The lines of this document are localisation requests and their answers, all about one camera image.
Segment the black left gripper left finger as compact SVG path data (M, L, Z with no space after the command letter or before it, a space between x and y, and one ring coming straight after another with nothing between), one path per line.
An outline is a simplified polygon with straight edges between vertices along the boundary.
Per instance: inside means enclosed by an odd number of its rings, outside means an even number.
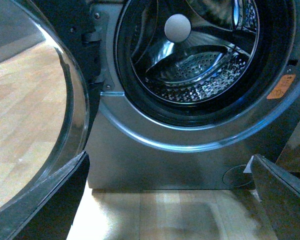
M90 168L87 152L77 156L78 161L52 196L14 237L15 240L65 240L85 190Z

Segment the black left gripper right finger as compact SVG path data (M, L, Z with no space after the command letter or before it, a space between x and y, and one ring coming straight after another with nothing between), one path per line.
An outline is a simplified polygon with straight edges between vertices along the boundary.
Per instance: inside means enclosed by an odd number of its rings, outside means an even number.
M300 179L259 154L250 169L277 238L300 240Z

